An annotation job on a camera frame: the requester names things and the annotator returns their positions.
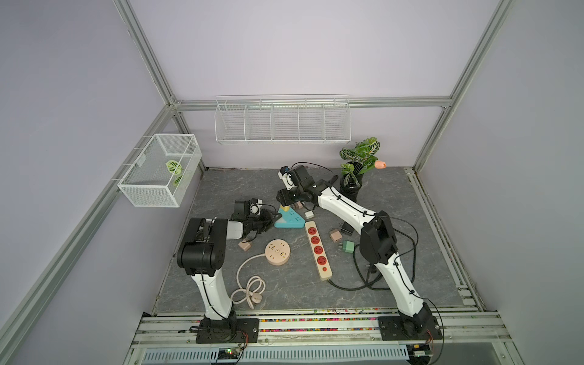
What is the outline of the pink plug from round socket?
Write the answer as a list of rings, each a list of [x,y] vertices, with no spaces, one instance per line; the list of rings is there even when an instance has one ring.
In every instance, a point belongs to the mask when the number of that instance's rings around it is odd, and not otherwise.
[[[242,249],[244,252],[247,252],[248,250],[250,250],[250,248],[252,247],[252,244],[250,242],[247,241],[240,241],[238,243],[238,246],[240,247],[240,249]]]

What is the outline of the teal triangular power socket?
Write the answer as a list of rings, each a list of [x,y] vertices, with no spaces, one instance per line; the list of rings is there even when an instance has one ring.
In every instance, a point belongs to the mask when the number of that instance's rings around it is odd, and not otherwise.
[[[290,207],[280,207],[278,213],[281,217],[274,223],[278,229],[300,229],[304,228],[306,221]]]

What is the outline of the round pink power socket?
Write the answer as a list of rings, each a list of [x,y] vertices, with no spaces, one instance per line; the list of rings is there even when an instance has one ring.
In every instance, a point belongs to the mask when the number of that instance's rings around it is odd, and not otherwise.
[[[290,259],[290,246],[284,240],[272,240],[265,248],[265,257],[273,266],[282,266]]]

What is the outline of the green USB charger plug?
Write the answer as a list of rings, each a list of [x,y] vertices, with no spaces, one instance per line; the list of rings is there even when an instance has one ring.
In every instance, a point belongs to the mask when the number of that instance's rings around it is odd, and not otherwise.
[[[342,243],[342,251],[346,253],[354,253],[356,244],[353,241],[345,240]]]

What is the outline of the beige power strip red sockets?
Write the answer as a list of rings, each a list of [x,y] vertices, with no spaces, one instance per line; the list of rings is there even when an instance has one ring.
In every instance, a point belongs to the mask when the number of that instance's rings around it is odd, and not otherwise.
[[[307,238],[310,243],[319,277],[322,281],[328,281],[332,278],[332,269],[328,257],[325,254],[325,248],[316,223],[313,221],[307,221],[305,223],[305,231],[307,232]]]

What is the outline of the black USB charger plug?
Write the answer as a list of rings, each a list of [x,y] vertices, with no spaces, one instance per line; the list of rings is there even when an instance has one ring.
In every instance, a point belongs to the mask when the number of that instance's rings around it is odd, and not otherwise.
[[[342,234],[351,236],[354,233],[354,228],[347,222],[344,222],[340,229]]]

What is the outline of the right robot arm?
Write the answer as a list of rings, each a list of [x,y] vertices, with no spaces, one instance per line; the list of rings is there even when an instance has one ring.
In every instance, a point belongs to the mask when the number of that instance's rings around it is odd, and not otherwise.
[[[383,276],[392,292],[404,331],[409,335],[425,332],[433,325],[433,313],[415,290],[403,268],[391,218],[376,213],[343,196],[330,182],[316,181],[306,167],[287,166],[278,171],[284,188],[277,200],[284,206],[308,202],[340,217],[360,234],[360,254]]]

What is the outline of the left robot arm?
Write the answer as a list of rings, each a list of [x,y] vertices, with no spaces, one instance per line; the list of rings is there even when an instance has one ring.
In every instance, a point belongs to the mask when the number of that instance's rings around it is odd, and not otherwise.
[[[251,233],[258,236],[280,218],[282,215],[274,206],[250,199],[235,202],[234,213],[229,218],[189,219],[176,253],[176,262],[197,284],[206,318],[225,320],[233,309],[222,274],[228,241],[245,241]]]

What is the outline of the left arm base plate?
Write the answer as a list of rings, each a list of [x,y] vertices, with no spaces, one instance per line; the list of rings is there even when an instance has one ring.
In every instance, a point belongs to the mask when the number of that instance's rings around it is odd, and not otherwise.
[[[204,317],[198,325],[197,344],[257,343],[259,320],[257,318],[229,318],[213,320]]]

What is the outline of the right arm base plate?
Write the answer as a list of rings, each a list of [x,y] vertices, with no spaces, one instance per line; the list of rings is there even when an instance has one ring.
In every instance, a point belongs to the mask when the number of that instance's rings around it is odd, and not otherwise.
[[[423,319],[403,319],[401,316],[380,316],[378,326],[383,341],[419,341],[443,339],[437,319],[433,316]]]

